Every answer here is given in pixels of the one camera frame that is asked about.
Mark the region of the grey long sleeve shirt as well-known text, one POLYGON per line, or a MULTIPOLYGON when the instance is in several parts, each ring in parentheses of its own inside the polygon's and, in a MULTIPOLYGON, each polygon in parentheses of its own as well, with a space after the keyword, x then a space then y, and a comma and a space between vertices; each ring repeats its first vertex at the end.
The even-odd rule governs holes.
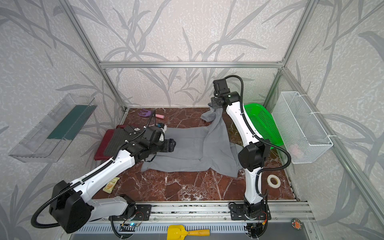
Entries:
POLYGON ((168 128, 166 138, 174 139, 172 153, 158 153, 152 162, 143 162, 141 171, 201 172, 212 169, 221 175, 236 178, 241 166, 238 153, 242 146, 229 140, 223 109, 210 109, 201 119, 210 122, 207 127, 168 128))

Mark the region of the green plastic basket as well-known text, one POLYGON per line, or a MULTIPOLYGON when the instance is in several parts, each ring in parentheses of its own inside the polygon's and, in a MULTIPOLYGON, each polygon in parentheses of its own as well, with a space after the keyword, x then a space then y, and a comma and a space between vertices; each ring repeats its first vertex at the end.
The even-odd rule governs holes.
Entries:
POLYGON ((275 120, 266 108, 256 103, 245 105, 244 108, 255 129, 264 139, 279 147, 284 145, 275 120))

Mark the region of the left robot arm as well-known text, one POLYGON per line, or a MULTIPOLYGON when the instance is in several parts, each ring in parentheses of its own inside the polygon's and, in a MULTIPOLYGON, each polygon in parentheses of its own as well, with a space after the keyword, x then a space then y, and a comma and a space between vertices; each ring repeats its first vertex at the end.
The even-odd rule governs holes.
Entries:
POLYGON ((167 126, 157 124, 142 129, 129 126, 127 135, 112 150, 112 157, 93 171, 70 183, 61 181, 53 188, 54 201, 49 213, 66 233, 74 233, 87 222, 123 214, 129 207, 127 197, 93 200, 93 196, 113 178, 156 153, 169 153, 175 148, 166 139, 167 126))

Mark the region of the purple pink toy rake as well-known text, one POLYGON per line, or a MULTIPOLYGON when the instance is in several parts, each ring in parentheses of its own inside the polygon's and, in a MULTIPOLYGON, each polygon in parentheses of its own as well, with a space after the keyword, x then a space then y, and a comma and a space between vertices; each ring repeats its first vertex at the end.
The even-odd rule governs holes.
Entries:
MULTIPOLYGON (((147 117, 150 117, 152 115, 152 113, 153 112, 150 111, 150 110, 141 109, 141 111, 139 112, 139 116, 147 118, 147 117)), ((164 115, 160 115, 160 114, 155 114, 155 117, 159 118, 159 119, 164 119, 165 118, 164 115)))

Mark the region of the dark striped folded shirt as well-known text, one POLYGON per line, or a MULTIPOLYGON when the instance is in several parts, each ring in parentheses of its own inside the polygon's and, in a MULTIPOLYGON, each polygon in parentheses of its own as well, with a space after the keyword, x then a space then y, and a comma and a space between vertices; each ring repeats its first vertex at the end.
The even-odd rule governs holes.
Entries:
POLYGON ((127 142, 139 139, 139 135, 144 129, 137 128, 130 125, 120 125, 114 130, 108 130, 106 136, 103 138, 101 147, 103 148, 100 153, 104 157, 113 157, 122 145, 127 142))

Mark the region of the maroon folded shirt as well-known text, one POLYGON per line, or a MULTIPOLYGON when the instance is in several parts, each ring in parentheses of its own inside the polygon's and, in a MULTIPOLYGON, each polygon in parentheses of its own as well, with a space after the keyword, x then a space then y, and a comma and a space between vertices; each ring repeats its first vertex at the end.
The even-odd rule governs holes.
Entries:
POLYGON ((115 145, 115 146, 112 146, 112 150, 118 149, 123 144, 123 140, 118 140, 117 138, 114 138, 114 135, 117 136, 117 134, 115 134, 115 130, 124 129, 127 126, 128 125, 117 125, 115 129, 109 129, 106 131, 95 153, 95 156, 94 156, 95 161, 104 161, 104 160, 108 160, 111 157, 109 155, 105 155, 105 150, 107 149, 109 143, 112 140, 113 140, 113 144, 115 145))

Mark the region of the green snack packet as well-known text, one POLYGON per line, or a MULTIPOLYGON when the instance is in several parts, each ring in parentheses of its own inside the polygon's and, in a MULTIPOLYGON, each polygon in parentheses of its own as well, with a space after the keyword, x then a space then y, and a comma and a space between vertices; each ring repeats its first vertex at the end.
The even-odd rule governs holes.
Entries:
POLYGON ((119 177, 115 177, 113 178, 111 181, 109 181, 105 186, 104 188, 102 189, 103 192, 105 193, 108 193, 108 194, 111 194, 114 190, 114 187, 115 185, 117 184, 117 182, 120 180, 119 177))

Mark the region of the yellow toy shovel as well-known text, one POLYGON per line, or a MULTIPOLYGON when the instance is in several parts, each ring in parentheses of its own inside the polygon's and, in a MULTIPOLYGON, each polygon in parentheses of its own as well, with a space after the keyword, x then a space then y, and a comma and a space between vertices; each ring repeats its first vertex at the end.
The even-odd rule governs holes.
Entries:
POLYGON ((183 225, 171 225, 167 230, 167 240, 184 240, 186 236, 207 237, 210 230, 187 231, 183 225))

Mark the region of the white tape roll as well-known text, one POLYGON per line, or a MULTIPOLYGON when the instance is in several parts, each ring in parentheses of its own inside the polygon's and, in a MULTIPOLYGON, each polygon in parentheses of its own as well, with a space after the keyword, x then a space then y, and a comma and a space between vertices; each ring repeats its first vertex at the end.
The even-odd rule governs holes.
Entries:
POLYGON ((281 180, 278 176, 271 174, 267 177, 267 184, 273 189, 278 189, 281 187, 281 180))

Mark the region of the round green red badge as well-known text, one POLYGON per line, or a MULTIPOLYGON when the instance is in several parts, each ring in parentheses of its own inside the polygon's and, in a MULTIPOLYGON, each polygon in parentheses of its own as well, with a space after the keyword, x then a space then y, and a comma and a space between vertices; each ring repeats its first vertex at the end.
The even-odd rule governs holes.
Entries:
POLYGON ((302 230, 303 229, 303 223, 297 219, 297 218, 293 218, 291 220, 291 223, 292 223, 292 227, 298 231, 302 230))

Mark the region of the clear plastic wall bin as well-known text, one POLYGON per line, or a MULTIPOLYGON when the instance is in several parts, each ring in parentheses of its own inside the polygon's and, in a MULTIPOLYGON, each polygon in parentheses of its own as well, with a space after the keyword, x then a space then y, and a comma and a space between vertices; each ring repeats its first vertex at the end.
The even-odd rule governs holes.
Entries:
POLYGON ((67 94, 9 156, 23 163, 56 163, 96 108, 94 97, 67 94))

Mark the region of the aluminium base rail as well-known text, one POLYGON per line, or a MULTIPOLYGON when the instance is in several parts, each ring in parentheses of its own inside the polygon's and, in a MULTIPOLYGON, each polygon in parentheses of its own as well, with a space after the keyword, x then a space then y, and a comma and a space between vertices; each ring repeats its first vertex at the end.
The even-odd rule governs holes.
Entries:
MULTIPOLYGON (((201 201, 201 202, 148 202, 151 205, 147 221, 133 220, 133 223, 230 223, 236 217, 236 223, 252 223, 266 218, 265 213, 258 217, 245 217, 243 207, 231 210, 241 202, 201 201)), ((290 222, 297 218, 303 223, 315 222, 310 205, 306 202, 268 201, 270 223, 290 222)))

